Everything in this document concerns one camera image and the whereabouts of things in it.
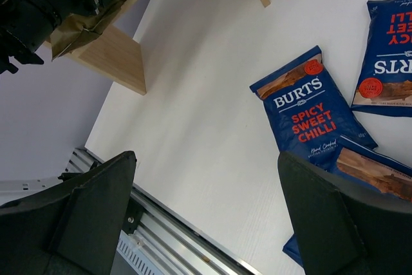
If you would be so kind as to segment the light blue cassava chips bag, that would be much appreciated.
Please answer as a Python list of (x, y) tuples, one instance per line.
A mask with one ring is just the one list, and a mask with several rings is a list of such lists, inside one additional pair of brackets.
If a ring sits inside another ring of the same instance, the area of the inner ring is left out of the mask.
[(71, 14), (50, 36), (52, 59), (98, 39), (106, 28), (121, 14), (128, 0), (104, 0), (104, 7), (97, 15)]

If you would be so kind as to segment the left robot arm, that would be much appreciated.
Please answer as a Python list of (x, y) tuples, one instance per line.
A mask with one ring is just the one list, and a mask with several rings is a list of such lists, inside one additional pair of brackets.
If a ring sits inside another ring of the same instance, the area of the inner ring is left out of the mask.
[(43, 64), (36, 54), (71, 14), (93, 16), (110, 0), (1, 0), (1, 71), (17, 73), (21, 64)]

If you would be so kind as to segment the blue Burts bag upside-down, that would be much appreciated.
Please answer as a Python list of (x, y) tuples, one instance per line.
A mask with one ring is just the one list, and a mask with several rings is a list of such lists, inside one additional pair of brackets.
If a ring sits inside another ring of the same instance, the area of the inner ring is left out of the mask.
[(368, 1), (370, 27), (351, 109), (411, 116), (411, 0)]

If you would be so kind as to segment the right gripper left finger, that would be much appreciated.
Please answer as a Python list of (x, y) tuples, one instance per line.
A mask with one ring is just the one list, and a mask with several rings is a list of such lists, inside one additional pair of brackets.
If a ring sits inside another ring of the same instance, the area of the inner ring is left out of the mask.
[(109, 274), (136, 156), (104, 164), (1, 206), (1, 274)]

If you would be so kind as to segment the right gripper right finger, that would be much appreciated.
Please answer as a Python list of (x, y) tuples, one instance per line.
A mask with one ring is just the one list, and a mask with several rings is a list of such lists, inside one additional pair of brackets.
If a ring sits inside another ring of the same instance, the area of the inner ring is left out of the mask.
[(411, 274), (411, 203), (289, 152), (277, 170), (306, 274)]

